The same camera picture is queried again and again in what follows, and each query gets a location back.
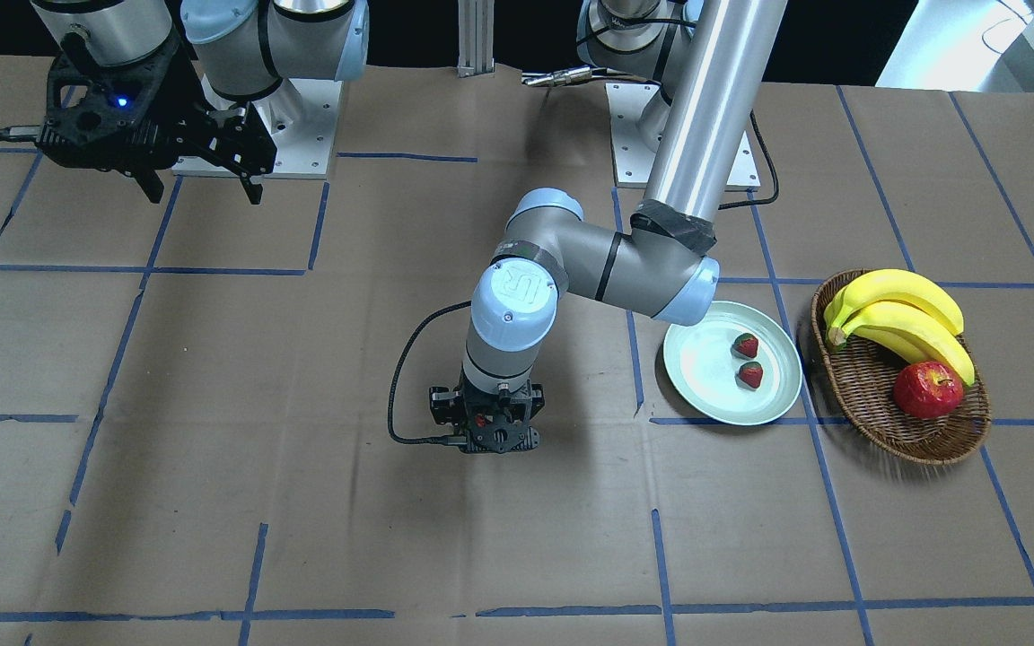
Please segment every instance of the aluminum pole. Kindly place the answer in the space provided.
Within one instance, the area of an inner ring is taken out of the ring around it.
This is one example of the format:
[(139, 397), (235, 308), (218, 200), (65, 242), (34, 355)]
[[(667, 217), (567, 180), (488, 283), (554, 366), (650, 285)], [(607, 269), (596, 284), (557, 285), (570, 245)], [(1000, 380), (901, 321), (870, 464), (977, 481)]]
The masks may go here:
[(712, 221), (787, 0), (716, 0), (697, 22), (645, 199)]

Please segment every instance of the banana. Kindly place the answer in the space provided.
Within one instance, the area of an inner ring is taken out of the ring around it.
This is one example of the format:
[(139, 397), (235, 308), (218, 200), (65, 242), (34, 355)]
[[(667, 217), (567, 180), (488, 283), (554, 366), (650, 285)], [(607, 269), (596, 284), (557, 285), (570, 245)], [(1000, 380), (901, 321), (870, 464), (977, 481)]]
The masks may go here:
[(829, 303), (832, 307), (830, 317), (825, 308), (828, 328), (844, 326), (856, 310), (881, 300), (893, 300), (921, 309), (951, 336), (964, 333), (964, 313), (955, 305), (955, 300), (948, 296), (948, 291), (941, 289), (940, 285), (929, 281), (923, 275), (903, 269), (869, 271), (845, 285), (844, 289), (838, 291), (837, 298), (832, 299), (832, 303)]
[(828, 305), (824, 308), (824, 329), (832, 328), (832, 317), (837, 315), (838, 311), (841, 311), (841, 304), (845, 300), (845, 287), (837, 290), (835, 296), (832, 300), (828, 302)]
[(921, 361), (932, 360), (932, 357), (929, 357), (927, 352), (923, 351), (923, 348), (918, 344), (910, 342), (906, 337), (894, 334), (890, 330), (861, 326), (856, 329), (854, 334), (857, 337), (864, 337), (870, 342), (882, 344), (883, 347), (894, 351), (909, 364), (919, 364)]
[(976, 382), (976, 367), (972, 364), (972, 357), (969, 357), (968, 351), (950, 332), (926, 312), (890, 300), (871, 303), (844, 326), (829, 329), (828, 342), (841, 346), (849, 335), (857, 334), (858, 330), (865, 327), (885, 330), (902, 337), (931, 359), (950, 367), (965, 384), (972, 386)]

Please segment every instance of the white joint cap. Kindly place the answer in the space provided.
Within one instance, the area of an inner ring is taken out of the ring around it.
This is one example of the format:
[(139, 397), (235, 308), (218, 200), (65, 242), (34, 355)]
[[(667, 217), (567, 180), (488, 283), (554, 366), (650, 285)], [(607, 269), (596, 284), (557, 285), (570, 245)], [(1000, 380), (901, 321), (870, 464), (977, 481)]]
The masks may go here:
[(577, 216), (577, 220), (585, 221), (585, 209), (582, 209), (580, 202), (575, 201), (569, 193), (561, 191), (560, 188), (534, 188), (517, 202), (517, 209), (509, 216), (506, 228), (509, 228), (509, 223), (514, 217), (535, 208), (562, 208)]
[(473, 291), (473, 328), (501, 351), (541, 343), (557, 317), (557, 286), (538, 263), (507, 257), (489, 266)]

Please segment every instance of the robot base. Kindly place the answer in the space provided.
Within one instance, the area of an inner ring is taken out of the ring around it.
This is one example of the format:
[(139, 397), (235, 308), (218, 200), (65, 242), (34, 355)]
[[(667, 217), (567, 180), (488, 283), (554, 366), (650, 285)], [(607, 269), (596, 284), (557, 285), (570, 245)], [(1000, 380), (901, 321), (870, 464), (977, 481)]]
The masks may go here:
[[(292, 79), (291, 83), (301, 94), (303, 105), (300, 119), (295, 119), (291, 126), (280, 130), (271, 128), (278, 155), (274, 160), (274, 173), (263, 177), (276, 180), (325, 180), (333, 158), (337, 116), (341, 114), (342, 83), (316, 79)], [(235, 177), (235, 174), (224, 167), (189, 156), (178, 159), (178, 163), (174, 165), (174, 174)]]
[[(636, 83), (607, 83), (604, 90), (609, 95), (609, 119), (612, 122), (612, 153), (615, 162), (615, 183), (620, 188), (645, 188), (657, 156), (657, 143), (644, 142), (637, 121), (644, 106), (657, 94), (656, 85)], [(741, 135), (736, 159), (729, 173), (726, 191), (747, 191), (760, 188), (756, 160), (748, 133)]]

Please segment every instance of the brown cardboard surface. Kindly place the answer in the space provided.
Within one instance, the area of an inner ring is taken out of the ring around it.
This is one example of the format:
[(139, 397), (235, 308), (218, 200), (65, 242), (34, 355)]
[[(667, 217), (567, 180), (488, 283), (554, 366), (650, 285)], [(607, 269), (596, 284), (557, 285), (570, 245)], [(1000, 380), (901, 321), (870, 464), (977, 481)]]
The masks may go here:
[[(0, 79), (40, 97), (48, 64), (0, 58)], [(765, 85), (781, 196), (719, 213), (710, 252), (718, 298), (793, 338), (838, 271), (911, 258), (946, 282), (990, 454), (907, 465), (821, 393), (703, 423), (658, 360), (668, 324), (572, 296), (534, 368), (541, 449), (394, 444), (402, 344), (470, 298), (521, 195), (566, 189), (608, 228), (643, 195), (612, 187), (598, 83), (519, 76), (370, 68), (328, 191), (267, 181), (261, 208), (197, 179), (148, 205), (49, 160), (28, 185), (33, 154), (0, 152), (0, 226), (22, 194), (0, 643), (1034, 643), (1034, 97), (955, 95), (962, 118), (943, 93)], [(4, 91), (0, 126), (40, 114)], [(454, 384), (466, 326), (416, 344), (403, 436), (443, 432), (425, 394)]]

